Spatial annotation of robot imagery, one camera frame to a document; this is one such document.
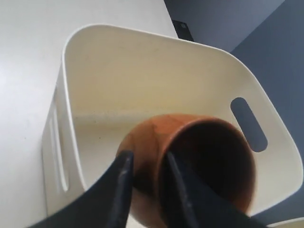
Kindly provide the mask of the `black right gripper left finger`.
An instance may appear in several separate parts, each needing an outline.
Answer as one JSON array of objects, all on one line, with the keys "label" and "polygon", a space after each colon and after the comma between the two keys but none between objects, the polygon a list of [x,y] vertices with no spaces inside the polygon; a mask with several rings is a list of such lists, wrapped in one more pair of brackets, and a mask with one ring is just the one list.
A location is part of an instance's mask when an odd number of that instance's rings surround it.
[{"label": "black right gripper left finger", "polygon": [[98,181],[35,228],[124,228],[133,189],[133,153],[121,152]]}]

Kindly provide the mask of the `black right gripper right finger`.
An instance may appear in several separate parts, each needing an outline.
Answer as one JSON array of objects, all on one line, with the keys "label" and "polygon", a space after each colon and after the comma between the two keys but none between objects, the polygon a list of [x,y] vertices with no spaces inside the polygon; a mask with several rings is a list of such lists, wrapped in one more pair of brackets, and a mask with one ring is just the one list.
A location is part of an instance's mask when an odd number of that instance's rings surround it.
[{"label": "black right gripper right finger", "polygon": [[164,172],[164,217],[170,228],[263,228],[199,180],[168,152]]}]

